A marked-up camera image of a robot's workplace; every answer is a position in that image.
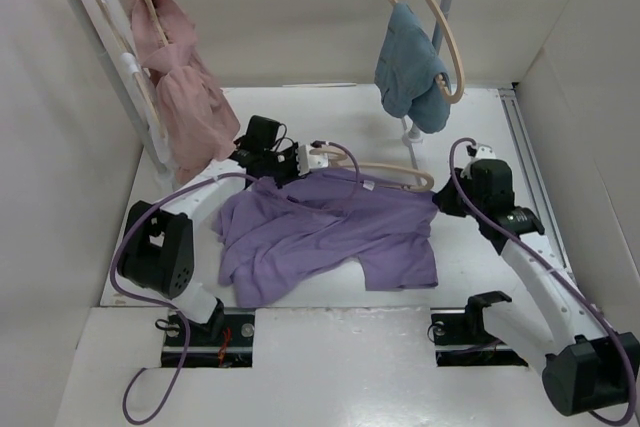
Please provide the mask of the aluminium rail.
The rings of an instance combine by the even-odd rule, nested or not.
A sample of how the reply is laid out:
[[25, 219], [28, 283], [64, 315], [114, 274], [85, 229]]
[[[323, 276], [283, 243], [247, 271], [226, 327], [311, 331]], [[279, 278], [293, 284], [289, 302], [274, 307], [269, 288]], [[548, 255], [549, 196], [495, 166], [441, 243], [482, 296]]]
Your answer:
[[567, 257], [559, 226], [555, 219], [542, 173], [535, 157], [533, 145], [525, 126], [516, 92], [513, 88], [500, 88], [498, 95], [502, 102], [519, 162], [523, 170], [525, 184], [533, 205], [532, 209], [542, 221], [554, 253], [559, 256], [564, 268], [570, 270], [570, 261]]

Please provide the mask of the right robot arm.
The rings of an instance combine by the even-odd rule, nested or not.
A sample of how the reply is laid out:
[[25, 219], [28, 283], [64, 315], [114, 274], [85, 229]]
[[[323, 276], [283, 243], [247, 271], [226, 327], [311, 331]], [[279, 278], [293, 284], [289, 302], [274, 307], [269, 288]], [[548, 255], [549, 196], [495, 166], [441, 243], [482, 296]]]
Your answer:
[[638, 400], [639, 341], [615, 331], [577, 289], [555, 258], [544, 228], [515, 204], [511, 168], [503, 160], [474, 158], [453, 170], [434, 196], [439, 211], [472, 217], [482, 237], [508, 264], [541, 312], [533, 325], [502, 291], [468, 298], [462, 328], [469, 342], [504, 342], [541, 377], [547, 398], [564, 416], [626, 404], [628, 423]]

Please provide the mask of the purple t shirt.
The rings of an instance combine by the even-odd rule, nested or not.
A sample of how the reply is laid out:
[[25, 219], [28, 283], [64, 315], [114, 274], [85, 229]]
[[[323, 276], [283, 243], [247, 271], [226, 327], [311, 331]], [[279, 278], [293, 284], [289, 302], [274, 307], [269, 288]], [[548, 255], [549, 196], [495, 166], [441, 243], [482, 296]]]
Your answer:
[[279, 301], [303, 281], [360, 262], [368, 291], [433, 288], [432, 194], [326, 169], [276, 188], [263, 178], [230, 197], [212, 229], [222, 244], [218, 282], [243, 308]]

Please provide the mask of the blue garment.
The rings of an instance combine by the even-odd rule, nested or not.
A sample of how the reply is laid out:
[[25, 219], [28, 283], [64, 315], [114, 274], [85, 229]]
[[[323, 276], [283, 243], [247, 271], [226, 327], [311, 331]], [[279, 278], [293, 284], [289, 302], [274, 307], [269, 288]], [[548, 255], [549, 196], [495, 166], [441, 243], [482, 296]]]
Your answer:
[[394, 118], [409, 117], [426, 134], [442, 131], [450, 104], [438, 87], [438, 76], [450, 84], [447, 69], [418, 17], [407, 4], [396, 4], [374, 73], [384, 111]]

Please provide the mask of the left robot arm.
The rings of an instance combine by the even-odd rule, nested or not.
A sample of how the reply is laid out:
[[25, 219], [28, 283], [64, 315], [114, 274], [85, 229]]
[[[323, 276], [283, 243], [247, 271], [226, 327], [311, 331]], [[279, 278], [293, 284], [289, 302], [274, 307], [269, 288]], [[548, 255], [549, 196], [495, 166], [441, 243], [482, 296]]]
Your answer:
[[195, 233], [253, 180], [268, 177], [282, 185], [300, 177], [299, 145], [276, 150], [285, 134], [282, 123], [254, 115], [245, 134], [232, 144], [228, 158], [211, 161], [184, 186], [155, 203], [133, 204], [114, 254], [110, 272], [114, 289], [125, 293], [118, 281], [129, 281], [143, 292], [128, 292], [128, 297], [178, 311], [196, 340], [216, 341], [223, 329], [222, 302], [194, 280]]

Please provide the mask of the pink dress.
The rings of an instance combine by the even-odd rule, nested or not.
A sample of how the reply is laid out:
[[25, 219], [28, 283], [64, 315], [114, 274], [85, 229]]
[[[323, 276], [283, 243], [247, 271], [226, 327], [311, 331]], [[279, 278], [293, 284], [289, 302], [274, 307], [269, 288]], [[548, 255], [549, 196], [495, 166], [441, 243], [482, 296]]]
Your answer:
[[240, 122], [197, 52], [195, 23], [174, 0], [127, 0], [138, 60], [155, 87], [159, 117], [167, 129], [175, 178], [185, 184], [211, 161], [235, 151]]

